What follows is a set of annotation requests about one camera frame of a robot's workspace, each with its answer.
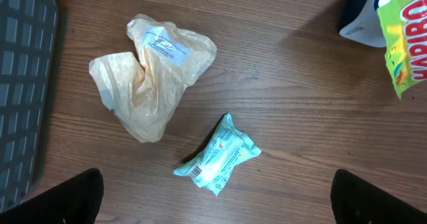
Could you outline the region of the teal snack packet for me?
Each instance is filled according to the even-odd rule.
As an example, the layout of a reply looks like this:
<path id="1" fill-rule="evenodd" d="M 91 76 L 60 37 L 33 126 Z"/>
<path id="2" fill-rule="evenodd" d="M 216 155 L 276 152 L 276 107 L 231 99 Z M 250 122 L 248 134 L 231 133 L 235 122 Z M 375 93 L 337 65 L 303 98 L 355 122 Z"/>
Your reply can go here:
<path id="1" fill-rule="evenodd" d="M 173 174 L 189 177 L 200 188 L 219 195 L 226 186 L 234 167 L 260 155 L 259 149 L 244 132 L 236 129 L 232 115 L 220 120 L 206 147 Z"/>

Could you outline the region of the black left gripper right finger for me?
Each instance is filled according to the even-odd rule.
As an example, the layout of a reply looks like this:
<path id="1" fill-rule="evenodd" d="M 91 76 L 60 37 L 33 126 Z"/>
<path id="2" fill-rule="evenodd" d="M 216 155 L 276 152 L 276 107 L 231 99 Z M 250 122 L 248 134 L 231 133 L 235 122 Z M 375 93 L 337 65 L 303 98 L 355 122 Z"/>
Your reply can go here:
<path id="1" fill-rule="evenodd" d="M 334 175 L 330 200 L 337 224 L 426 224 L 425 212 L 345 169 Z"/>

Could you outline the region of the beige snack bag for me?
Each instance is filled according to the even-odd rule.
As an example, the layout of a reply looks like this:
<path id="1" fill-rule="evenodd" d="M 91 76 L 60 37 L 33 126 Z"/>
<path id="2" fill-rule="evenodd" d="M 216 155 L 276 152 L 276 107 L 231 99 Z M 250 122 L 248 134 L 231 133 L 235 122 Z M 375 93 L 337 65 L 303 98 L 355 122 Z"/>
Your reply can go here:
<path id="1" fill-rule="evenodd" d="M 142 143 L 159 141 L 184 91 L 214 62 L 205 35 L 138 14 L 127 24 L 136 52 L 104 55 L 89 63 L 102 103 Z"/>

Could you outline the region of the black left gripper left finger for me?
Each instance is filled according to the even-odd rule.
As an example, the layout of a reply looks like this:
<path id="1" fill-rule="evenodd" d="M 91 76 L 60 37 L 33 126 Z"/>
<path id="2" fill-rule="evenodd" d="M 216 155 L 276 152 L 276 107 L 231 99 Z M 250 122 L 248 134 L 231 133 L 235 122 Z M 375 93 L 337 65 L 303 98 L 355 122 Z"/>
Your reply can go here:
<path id="1" fill-rule="evenodd" d="M 100 170 L 90 168 L 1 214 L 2 223 L 95 222 L 104 194 Z"/>

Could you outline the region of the green candy bag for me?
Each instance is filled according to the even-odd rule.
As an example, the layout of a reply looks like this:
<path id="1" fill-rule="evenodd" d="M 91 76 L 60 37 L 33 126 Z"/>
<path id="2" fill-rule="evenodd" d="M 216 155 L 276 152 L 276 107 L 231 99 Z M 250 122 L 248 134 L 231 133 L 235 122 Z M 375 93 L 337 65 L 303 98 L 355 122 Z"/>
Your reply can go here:
<path id="1" fill-rule="evenodd" d="M 398 98 L 426 80 L 426 0 L 378 0 L 386 67 Z"/>

